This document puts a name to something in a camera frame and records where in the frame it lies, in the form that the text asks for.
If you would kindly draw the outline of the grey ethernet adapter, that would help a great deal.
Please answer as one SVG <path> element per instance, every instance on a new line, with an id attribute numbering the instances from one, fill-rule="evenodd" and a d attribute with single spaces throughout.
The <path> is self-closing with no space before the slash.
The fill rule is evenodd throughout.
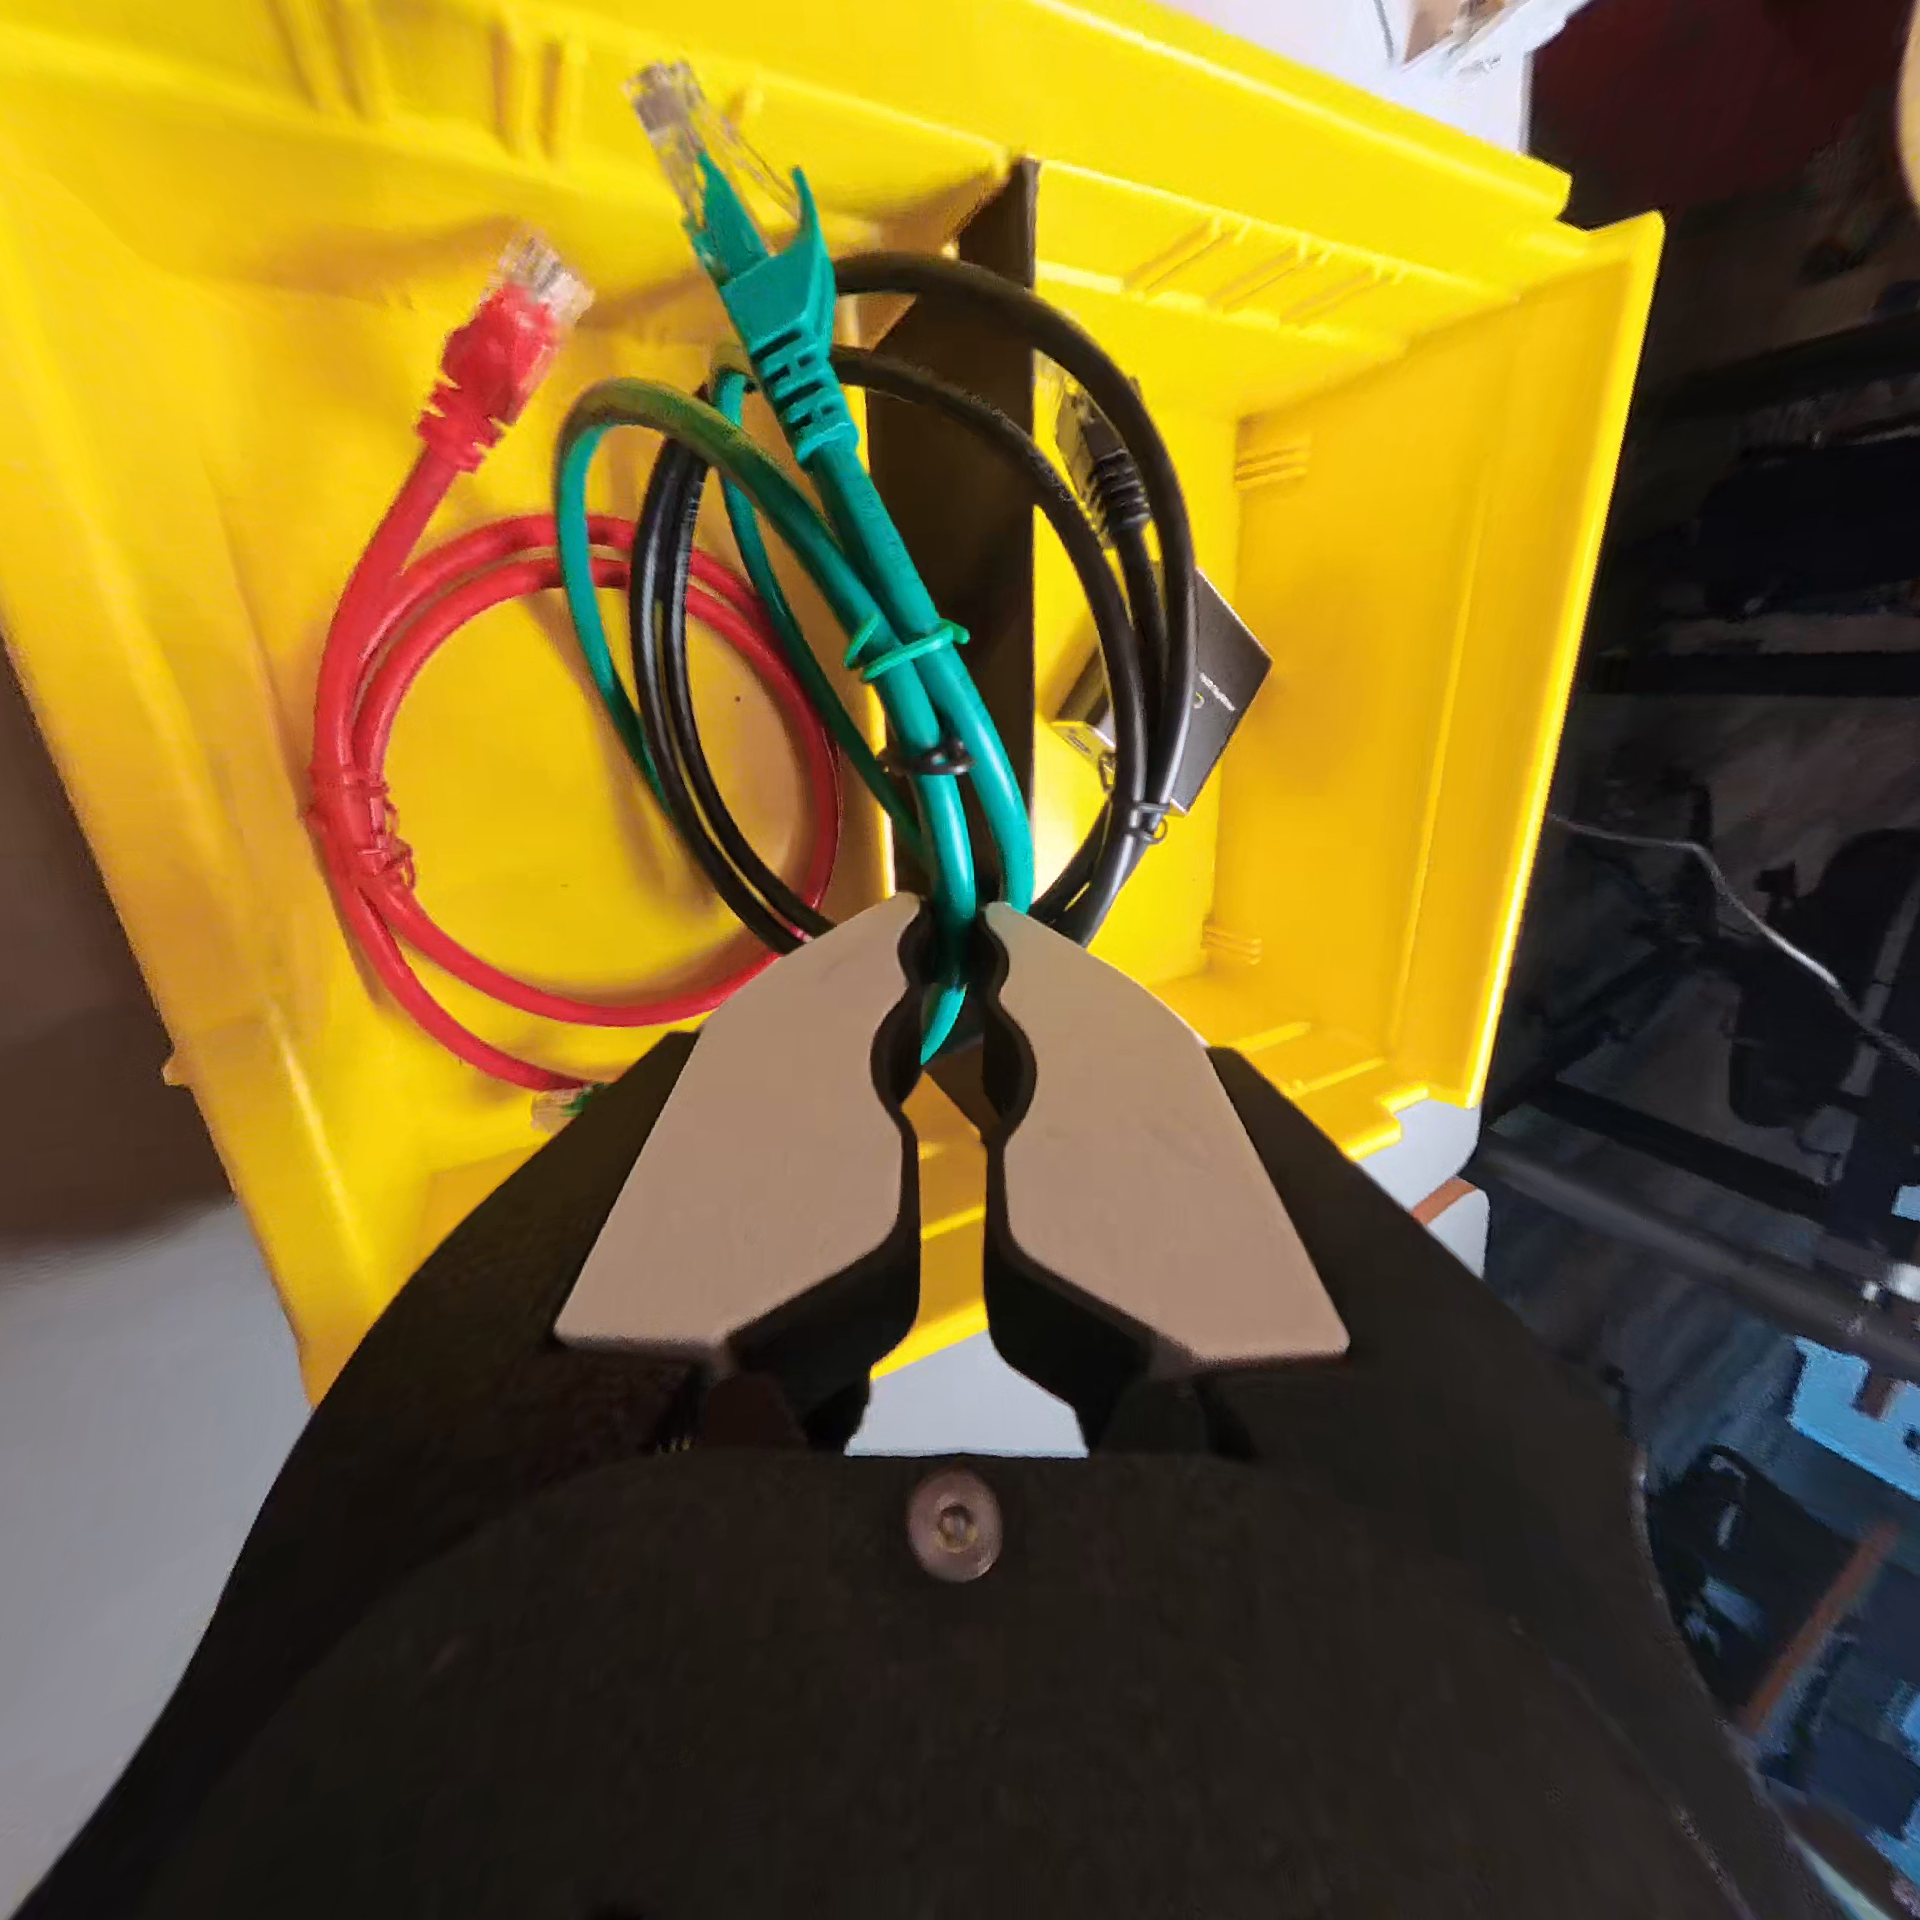
<path id="1" fill-rule="evenodd" d="M 1183 754 L 1173 775 L 1167 808 L 1190 812 L 1207 788 L 1234 731 L 1258 700 L 1271 657 L 1260 638 L 1240 622 L 1232 603 L 1211 586 L 1204 571 L 1196 576 L 1196 690 L 1190 700 Z M 1052 716 L 1052 727 L 1083 760 L 1111 783 L 1112 702 L 1098 648 L 1082 664 L 1064 697 Z"/>

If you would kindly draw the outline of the yellow plastic bin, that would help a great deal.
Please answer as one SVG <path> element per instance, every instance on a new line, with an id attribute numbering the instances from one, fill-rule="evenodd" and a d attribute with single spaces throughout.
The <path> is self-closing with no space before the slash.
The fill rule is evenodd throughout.
<path id="1" fill-rule="evenodd" d="M 436 537 L 725 314 L 623 87 L 685 60 L 834 252 L 1040 164 L 1274 668 L 1094 954 L 1347 1153 L 1472 1107 L 1662 228 L 1152 6 L 5 6 L 5 638 L 320 1399 L 540 1146 L 360 969 L 306 827 L 331 610 L 443 338 L 542 233 L 594 307 Z"/>

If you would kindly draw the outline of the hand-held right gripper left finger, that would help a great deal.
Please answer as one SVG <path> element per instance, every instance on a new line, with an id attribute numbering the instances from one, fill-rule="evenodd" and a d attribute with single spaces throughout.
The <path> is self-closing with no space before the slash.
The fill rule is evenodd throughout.
<path id="1" fill-rule="evenodd" d="M 555 1332 L 703 1369 L 874 1369 L 920 1307 L 926 905 L 774 961 L 698 1032 Z"/>

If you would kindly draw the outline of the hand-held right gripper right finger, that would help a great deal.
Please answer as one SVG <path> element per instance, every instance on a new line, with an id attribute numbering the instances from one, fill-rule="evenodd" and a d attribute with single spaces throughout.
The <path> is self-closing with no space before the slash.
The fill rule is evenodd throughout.
<path id="1" fill-rule="evenodd" d="M 1146 1369 L 1343 1355 L 1350 1336 L 1188 1023 L 1006 903 L 981 948 L 992 1281 L 1094 1318 Z"/>

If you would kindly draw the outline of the black bin divider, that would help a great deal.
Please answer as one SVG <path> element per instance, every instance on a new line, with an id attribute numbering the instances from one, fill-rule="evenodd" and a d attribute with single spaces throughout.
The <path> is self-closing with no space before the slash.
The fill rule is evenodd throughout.
<path id="1" fill-rule="evenodd" d="M 966 305 L 867 300 L 862 342 L 1020 428 L 1032 426 L 1031 350 Z M 1032 796 L 1035 507 L 1018 470 L 971 428 L 914 401 L 869 395 L 876 484 L 930 598 L 968 635 L 964 659 L 1024 801 Z"/>

